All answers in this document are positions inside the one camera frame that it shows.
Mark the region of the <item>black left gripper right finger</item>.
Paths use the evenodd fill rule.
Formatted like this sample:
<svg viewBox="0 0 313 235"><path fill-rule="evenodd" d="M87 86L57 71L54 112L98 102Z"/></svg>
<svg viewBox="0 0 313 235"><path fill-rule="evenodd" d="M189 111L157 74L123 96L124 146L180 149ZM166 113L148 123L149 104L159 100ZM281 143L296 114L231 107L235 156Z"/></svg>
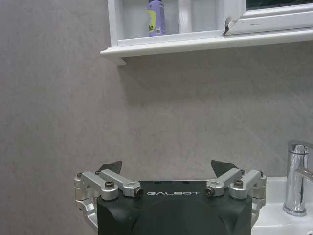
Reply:
<svg viewBox="0 0 313 235"><path fill-rule="evenodd" d="M223 196L228 190L229 196L236 200L252 198L251 223L254 225L260 209L266 205L266 175L258 170L245 173L232 163L212 160L211 167L216 179L206 182L205 194L208 197Z"/></svg>

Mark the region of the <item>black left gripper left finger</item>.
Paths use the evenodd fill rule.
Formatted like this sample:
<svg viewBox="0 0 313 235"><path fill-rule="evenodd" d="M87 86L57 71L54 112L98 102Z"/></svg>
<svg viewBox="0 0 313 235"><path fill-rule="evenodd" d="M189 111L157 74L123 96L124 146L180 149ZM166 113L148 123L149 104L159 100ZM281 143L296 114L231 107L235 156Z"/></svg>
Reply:
<svg viewBox="0 0 313 235"><path fill-rule="evenodd" d="M119 194L137 199L143 195L138 181L120 175L122 161L103 164L95 172L78 173L74 178L75 205L82 211L84 220L98 231L97 198L113 201Z"/></svg>

